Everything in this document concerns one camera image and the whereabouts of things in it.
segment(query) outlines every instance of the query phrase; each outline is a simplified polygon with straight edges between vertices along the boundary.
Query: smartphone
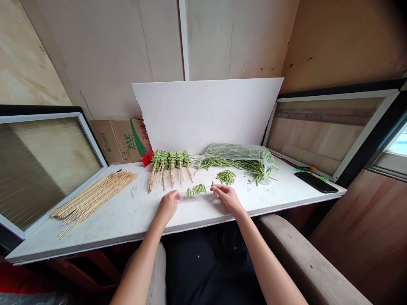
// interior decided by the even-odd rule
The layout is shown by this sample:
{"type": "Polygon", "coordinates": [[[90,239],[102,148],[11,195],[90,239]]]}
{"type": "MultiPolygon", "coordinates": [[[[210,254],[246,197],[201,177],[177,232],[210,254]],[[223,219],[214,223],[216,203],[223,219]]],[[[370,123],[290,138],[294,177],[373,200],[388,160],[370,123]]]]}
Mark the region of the smartphone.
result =
{"type": "Polygon", "coordinates": [[[321,179],[315,177],[314,175],[307,173],[307,172],[297,172],[294,174],[301,180],[305,181],[312,187],[316,188],[322,193],[336,193],[339,192],[338,189],[334,188],[330,184],[322,181],[321,179]]]}

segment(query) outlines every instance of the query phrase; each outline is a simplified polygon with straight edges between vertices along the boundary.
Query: white foam board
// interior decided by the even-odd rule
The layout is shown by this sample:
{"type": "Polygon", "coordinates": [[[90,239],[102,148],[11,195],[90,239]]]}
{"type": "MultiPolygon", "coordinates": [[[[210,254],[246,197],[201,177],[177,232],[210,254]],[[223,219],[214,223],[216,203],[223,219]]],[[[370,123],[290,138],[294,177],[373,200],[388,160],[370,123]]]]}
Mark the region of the white foam board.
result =
{"type": "Polygon", "coordinates": [[[134,83],[153,150],[260,145],[284,78],[134,83]]]}

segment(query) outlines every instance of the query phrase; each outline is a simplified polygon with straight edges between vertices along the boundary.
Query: clear plastic bag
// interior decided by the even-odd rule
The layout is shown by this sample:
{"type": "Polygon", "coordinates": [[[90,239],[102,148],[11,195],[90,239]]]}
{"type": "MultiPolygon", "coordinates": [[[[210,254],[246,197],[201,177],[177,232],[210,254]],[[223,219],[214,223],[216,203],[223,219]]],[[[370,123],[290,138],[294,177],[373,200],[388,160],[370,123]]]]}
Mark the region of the clear plastic bag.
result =
{"type": "Polygon", "coordinates": [[[278,170],[273,155],[264,146],[250,144],[214,143],[195,162],[198,169],[212,166],[236,167],[253,175],[249,183],[270,183],[273,170],[278,170]]]}

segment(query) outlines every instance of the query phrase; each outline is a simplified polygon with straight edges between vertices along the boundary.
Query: black pants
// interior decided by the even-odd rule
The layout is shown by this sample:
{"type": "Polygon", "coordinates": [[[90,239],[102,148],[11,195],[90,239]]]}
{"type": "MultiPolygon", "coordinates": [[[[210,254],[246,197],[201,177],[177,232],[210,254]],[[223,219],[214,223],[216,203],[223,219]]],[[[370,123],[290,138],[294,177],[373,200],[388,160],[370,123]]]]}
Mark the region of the black pants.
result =
{"type": "Polygon", "coordinates": [[[167,236],[167,302],[265,304],[236,222],[167,236]]]}

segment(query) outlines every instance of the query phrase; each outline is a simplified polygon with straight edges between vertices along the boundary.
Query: window screen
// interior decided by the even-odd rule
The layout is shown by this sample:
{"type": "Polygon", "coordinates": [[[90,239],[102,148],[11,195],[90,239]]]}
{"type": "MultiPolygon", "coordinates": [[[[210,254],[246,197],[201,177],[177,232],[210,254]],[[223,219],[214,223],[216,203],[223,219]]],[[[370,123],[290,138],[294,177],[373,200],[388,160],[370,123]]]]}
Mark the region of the window screen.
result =
{"type": "Polygon", "coordinates": [[[78,117],[0,124],[0,214],[25,231],[102,165],[78,117]]]}
{"type": "Polygon", "coordinates": [[[333,175],[383,100],[279,102],[267,147],[333,175]]]}

